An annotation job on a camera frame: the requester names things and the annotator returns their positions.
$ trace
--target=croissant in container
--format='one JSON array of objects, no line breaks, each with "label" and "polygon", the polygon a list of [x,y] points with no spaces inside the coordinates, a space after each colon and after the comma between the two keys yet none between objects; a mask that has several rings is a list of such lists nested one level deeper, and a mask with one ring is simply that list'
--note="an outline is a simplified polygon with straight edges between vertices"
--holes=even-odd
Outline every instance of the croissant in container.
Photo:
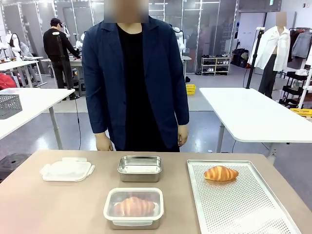
[{"label": "croissant in container", "polygon": [[214,181],[228,181],[238,176],[238,171],[224,166],[215,166],[204,173],[206,179]]},{"label": "croissant in container", "polygon": [[122,217],[147,217],[154,213],[155,204],[135,196],[114,206],[114,214]]}]

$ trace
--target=black shirt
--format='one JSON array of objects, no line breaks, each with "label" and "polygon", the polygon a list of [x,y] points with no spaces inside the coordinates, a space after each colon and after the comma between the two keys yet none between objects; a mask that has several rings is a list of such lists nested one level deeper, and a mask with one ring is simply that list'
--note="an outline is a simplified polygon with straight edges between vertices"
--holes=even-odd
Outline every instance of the black shirt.
[{"label": "black shirt", "polygon": [[48,58],[53,62],[60,61],[60,51],[57,36],[53,35],[54,32],[59,32],[60,39],[62,41],[63,53],[65,59],[69,61],[69,56],[67,50],[72,53],[76,58],[80,58],[77,51],[73,48],[69,42],[65,33],[55,29],[50,28],[43,34],[43,46]]},{"label": "black shirt", "polygon": [[127,151],[165,151],[148,97],[142,33],[128,34],[118,26],[124,57]]}]

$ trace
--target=brown table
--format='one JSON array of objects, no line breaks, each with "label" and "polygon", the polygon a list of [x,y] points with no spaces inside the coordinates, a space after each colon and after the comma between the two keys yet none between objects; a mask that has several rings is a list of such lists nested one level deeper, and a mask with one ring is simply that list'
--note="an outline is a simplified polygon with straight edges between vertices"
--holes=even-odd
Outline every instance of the brown table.
[{"label": "brown table", "polygon": [[[263,155],[135,153],[163,160],[158,183],[123,183],[117,166],[125,152],[39,151],[0,184],[1,234],[199,234],[187,159],[250,160],[288,210],[302,234],[312,230],[312,213]],[[62,157],[86,157],[93,173],[81,182],[46,182],[39,174]],[[157,230],[111,230],[103,216],[108,192],[116,187],[157,187],[163,191],[165,215]]]}]

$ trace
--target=man's left hand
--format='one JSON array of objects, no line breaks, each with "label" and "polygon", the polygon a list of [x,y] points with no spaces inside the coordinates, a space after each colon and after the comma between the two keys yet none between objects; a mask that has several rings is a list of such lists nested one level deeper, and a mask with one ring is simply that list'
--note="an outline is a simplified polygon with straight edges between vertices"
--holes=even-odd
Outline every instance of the man's left hand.
[{"label": "man's left hand", "polygon": [[177,126],[177,143],[179,147],[184,145],[187,141],[189,135],[189,128],[187,125],[178,125]]}]

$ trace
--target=backpack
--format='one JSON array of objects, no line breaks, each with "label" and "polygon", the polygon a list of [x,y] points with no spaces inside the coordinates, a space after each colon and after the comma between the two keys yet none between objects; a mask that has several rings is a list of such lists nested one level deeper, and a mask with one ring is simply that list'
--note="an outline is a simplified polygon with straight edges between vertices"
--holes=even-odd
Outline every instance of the backpack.
[{"label": "backpack", "polygon": [[16,87],[15,81],[10,76],[0,73],[0,90]]}]

